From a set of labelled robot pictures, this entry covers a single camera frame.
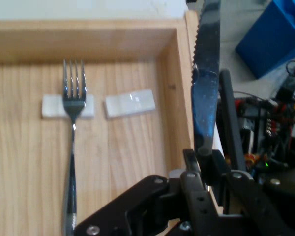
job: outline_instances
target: knife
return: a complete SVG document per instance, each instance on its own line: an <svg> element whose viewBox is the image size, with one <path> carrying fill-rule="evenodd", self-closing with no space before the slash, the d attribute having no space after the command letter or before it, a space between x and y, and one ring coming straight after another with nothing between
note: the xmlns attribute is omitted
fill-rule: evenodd
<svg viewBox="0 0 295 236"><path fill-rule="evenodd" d="M219 87L220 0L205 0L193 60L191 102L197 159L212 154Z"/></svg>

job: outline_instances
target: screw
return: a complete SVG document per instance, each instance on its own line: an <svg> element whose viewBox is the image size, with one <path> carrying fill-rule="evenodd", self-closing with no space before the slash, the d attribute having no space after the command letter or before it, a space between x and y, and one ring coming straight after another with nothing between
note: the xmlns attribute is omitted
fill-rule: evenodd
<svg viewBox="0 0 295 236"><path fill-rule="evenodd" d="M280 185L281 184L281 182L278 179L276 179L276 178L271 179L270 180L270 183L272 183L274 185Z"/></svg>
<svg viewBox="0 0 295 236"><path fill-rule="evenodd" d="M195 177L196 175L195 175L194 173L188 173L187 176L193 178L193 177Z"/></svg>
<svg viewBox="0 0 295 236"><path fill-rule="evenodd" d="M237 173L237 172L235 172L235 173L233 173L233 177L234 177L234 178L241 178L242 175L241 175L241 173Z"/></svg>
<svg viewBox="0 0 295 236"><path fill-rule="evenodd" d="M98 235L99 231L100 231L100 229L98 226L90 225L87 229L87 234L88 235Z"/></svg>
<svg viewBox="0 0 295 236"><path fill-rule="evenodd" d="M191 230L191 225L189 221L184 221L180 224L179 228L184 231Z"/></svg>
<svg viewBox="0 0 295 236"><path fill-rule="evenodd" d="M163 180L161 178L157 178L154 180L154 183L163 183Z"/></svg>

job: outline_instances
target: wood grain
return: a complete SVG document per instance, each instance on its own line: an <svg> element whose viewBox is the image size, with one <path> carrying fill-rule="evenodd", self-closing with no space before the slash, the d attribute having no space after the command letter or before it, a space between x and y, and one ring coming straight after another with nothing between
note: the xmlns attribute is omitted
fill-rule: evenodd
<svg viewBox="0 0 295 236"><path fill-rule="evenodd" d="M150 174L167 175L155 60L86 64L96 118L76 133L78 221ZM0 235L60 235L68 120L42 120L43 94L60 93L61 65L0 66ZM106 95L152 89L156 111L107 121Z"/></svg>
<svg viewBox="0 0 295 236"><path fill-rule="evenodd" d="M0 22L0 63L154 57L183 20Z"/></svg>
<svg viewBox="0 0 295 236"><path fill-rule="evenodd" d="M0 236L61 235L70 126L41 118L43 95L62 90L60 57L86 59L97 101L95 119L77 122L78 222L145 176L182 167L193 146L185 19L131 22L0 22ZM111 44L120 36L124 51ZM105 96L139 89L153 91L156 111L106 120Z"/></svg>

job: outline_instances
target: fork handle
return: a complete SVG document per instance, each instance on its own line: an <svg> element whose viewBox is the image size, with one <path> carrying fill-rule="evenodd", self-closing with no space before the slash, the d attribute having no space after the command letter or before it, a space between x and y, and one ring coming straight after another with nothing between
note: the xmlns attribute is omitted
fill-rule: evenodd
<svg viewBox="0 0 295 236"><path fill-rule="evenodd" d="M74 133L75 124L72 123L71 154L66 177L64 204L63 204L63 236L72 236L77 218L77 193L74 165Z"/></svg>

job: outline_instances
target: fork tine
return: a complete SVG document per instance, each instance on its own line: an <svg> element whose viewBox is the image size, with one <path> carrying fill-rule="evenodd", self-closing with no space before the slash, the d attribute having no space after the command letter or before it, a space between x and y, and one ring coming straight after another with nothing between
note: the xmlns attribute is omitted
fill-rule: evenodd
<svg viewBox="0 0 295 236"><path fill-rule="evenodd" d="M85 82L84 63L81 60L81 74L82 74L82 99L85 101L87 96L87 85Z"/></svg>
<svg viewBox="0 0 295 236"><path fill-rule="evenodd" d="M65 59L63 59L63 97L68 98L67 65Z"/></svg>
<svg viewBox="0 0 295 236"><path fill-rule="evenodd" d="M79 98L79 77L78 77L78 66L77 66L76 60L75 60L75 81L76 81L77 98Z"/></svg>
<svg viewBox="0 0 295 236"><path fill-rule="evenodd" d="M71 98L73 98L74 96L74 94L73 94L73 76L72 76L72 62L71 62L71 60L70 60L70 79L71 79L71 81L70 81L70 86L71 86Z"/></svg>

